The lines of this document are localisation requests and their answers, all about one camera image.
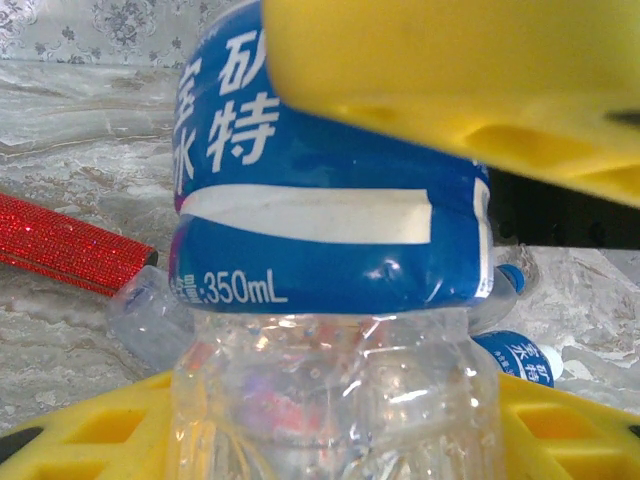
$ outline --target gray marble countertop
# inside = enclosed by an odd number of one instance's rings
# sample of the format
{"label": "gray marble countertop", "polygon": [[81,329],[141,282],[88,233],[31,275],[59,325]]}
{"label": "gray marble countertop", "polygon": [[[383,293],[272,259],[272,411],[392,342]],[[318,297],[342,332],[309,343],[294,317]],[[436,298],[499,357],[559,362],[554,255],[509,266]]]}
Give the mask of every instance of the gray marble countertop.
{"label": "gray marble countertop", "polygon": [[[0,63],[0,191],[152,244],[176,225],[172,70]],[[500,327],[562,350],[558,388],[640,413],[640,259],[502,247],[531,281]],[[0,431],[140,379],[105,298],[0,264]]]}

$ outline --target floral pattern wallpaper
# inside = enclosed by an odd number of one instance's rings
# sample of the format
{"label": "floral pattern wallpaper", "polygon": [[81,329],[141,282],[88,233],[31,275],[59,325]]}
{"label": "floral pattern wallpaper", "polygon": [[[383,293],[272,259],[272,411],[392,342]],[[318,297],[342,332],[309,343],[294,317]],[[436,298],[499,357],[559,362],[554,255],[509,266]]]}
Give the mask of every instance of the floral pattern wallpaper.
{"label": "floral pattern wallpaper", "polygon": [[236,0],[0,0],[0,59],[180,68]]}

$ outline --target blue bottle label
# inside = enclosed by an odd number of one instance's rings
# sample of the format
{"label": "blue bottle label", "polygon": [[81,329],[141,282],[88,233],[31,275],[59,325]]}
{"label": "blue bottle label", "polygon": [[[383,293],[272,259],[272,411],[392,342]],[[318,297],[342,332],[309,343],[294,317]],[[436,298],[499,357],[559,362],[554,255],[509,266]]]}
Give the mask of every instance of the blue bottle label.
{"label": "blue bottle label", "polygon": [[540,349],[524,335],[496,331],[473,337],[500,364],[504,373],[553,387],[551,366]]}
{"label": "blue bottle label", "polygon": [[184,68],[174,292],[228,313],[387,313],[485,298],[486,167],[294,111],[265,61],[253,1],[220,17]]}

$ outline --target yellow plastic object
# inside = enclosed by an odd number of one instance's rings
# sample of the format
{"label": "yellow plastic object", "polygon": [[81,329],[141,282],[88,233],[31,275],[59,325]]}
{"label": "yellow plastic object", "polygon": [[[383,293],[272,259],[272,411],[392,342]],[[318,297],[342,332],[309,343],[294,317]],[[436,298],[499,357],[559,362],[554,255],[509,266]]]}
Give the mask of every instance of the yellow plastic object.
{"label": "yellow plastic object", "polygon": [[[44,429],[0,463],[0,478],[164,480],[170,379],[159,375],[7,432]],[[506,375],[501,397],[509,480],[640,479],[640,417]]]}
{"label": "yellow plastic object", "polygon": [[640,2],[262,2],[292,107],[640,207]]}

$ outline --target red glittery handle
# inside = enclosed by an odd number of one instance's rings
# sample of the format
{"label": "red glittery handle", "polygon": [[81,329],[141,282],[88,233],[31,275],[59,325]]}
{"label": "red glittery handle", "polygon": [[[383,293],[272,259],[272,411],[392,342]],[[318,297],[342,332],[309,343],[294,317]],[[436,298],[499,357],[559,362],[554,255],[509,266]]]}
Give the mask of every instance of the red glittery handle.
{"label": "red glittery handle", "polygon": [[148,245],[0,193],[0,262],[111,296],[157,261]]}

